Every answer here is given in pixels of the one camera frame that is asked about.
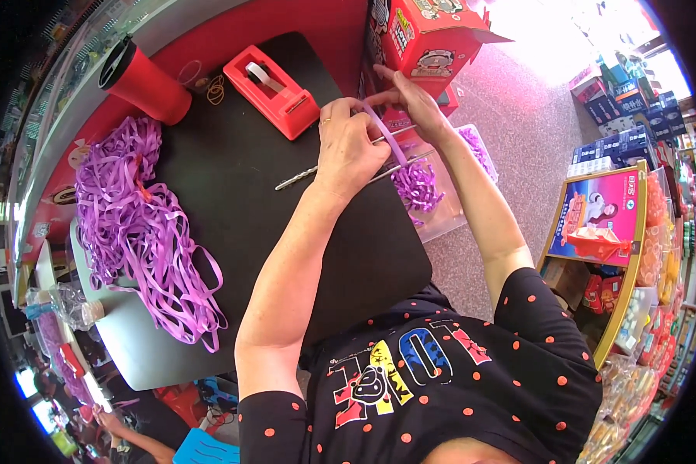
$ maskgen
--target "floor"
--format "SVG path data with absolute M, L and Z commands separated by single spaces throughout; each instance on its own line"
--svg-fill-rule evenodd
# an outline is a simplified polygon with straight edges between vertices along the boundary
M 473 9 L 474 2 L 469 2 Z M 473 123 L 500 176 L 534 263 L 554 218 L 569 155 L 600 138 L 567 82 L 590 62 L 589 44 L 566 18 L 536 0 L 488 6 L 492 31 L 516 42 L 484 45 L 454 80 L 455 127 Z M 433 281 L 464 316 L 492 320 L 482 258 L 468 227 L 425 245 Z

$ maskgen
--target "rubber band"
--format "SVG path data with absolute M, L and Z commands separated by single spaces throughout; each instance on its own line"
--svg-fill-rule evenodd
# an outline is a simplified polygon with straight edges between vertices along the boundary
M 148 188 L 161 145 L 160 125 L 148 117 L 128 117 L 101 143 L 92 145 L 77 171 L 78 240 L 90 251 L 90 285 L 135 292 L 175 339 L 190 345 L 211 333 L 206 349 L 219 349 L 218 329 L 227 319 L 213 298 L 223 284 L 212 255 L 189 236 L 188 219 L 164 183 Z M 193 265 L 201 249 L 217 286 L 206 287 Z M 139 289 L 118 287 L 120 272 L 136 279 Z
M 394 154 L 395 160 L 399 163 L 399 165 L 403 167 L 408 165 L 408 159 L 405 157 L 402 150 L 400 150 L 399 144 L 392 135 L 392 132 L 387 128 L 386 125 L 384 125 L 384 123 L 381 122 L 381 118 L 371 108 L 371 105 L 367 105 L 366 103 L 364 103 L 363 110 L 366 111 L 366 113 L 369 116 L 371 116 L 371 119 L 374 120 L 374 124 L 376 124 L 376 126 L 379 127 L 381 135 L 384 135 L 384 139 L 387 141 L 387 143 L 390 144 L 392 153 Z
M 224 76 L 222 74 L 214 77 L 206 89 L 206 99 L 214 106 L 222 103 L 224 99 Z

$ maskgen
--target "packaged food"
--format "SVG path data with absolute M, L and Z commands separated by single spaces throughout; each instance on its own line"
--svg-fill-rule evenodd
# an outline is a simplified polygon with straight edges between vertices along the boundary
M 591 275 L 583 295 L 583 305 L 596 314 L 603 313 L 603 305 L 600 301 L 601 283 L 603 279 L 599 275 Z

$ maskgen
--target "red cardboard box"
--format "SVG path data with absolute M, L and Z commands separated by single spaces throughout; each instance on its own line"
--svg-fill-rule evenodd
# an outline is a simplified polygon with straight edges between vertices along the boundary
M 621 293 L 623 280 L 622 275 L 616 275 L 615 277 L 605 279 L 601 285 L 600 301 L 603 305 L 603 310 L 609 314 L 611 314 L 616 307 L 616 301 Z
M 600 301 L 601 284 L 603 279 L 599 275 L 591 275 L 588 286 L 585 287 L 583 295 L 583 305 L 596 314 L 603 313 L 603 304 Z
M 489 27 L 489 12 L 480 18 L 464 0 L 369 0 L 367 56 L 437 98 L 483 44 L 511 42 Z

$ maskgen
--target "snack package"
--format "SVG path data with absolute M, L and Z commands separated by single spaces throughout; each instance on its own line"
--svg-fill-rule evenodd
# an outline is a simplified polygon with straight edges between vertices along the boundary
M 603 313 L 603 305 L 600 301 L 601 282 L 603 279 L 599 275 L 591 275 L 588 286 L 585 287 L 583 295 L 583 305 L 596 314 Z
M 631 240 L 620 241 L 611 229 L 581 227 L 567 235 L 567 242 L 577 255 L 606 262 L 617 250 L 629 252 Z
M 601 284 L 600 301 L 603 304 L 603 310 L 611 314 L 616 307 L 616 301 L 621 294 L 621 286 L 624 278 L 622 275 L 609 277 Z

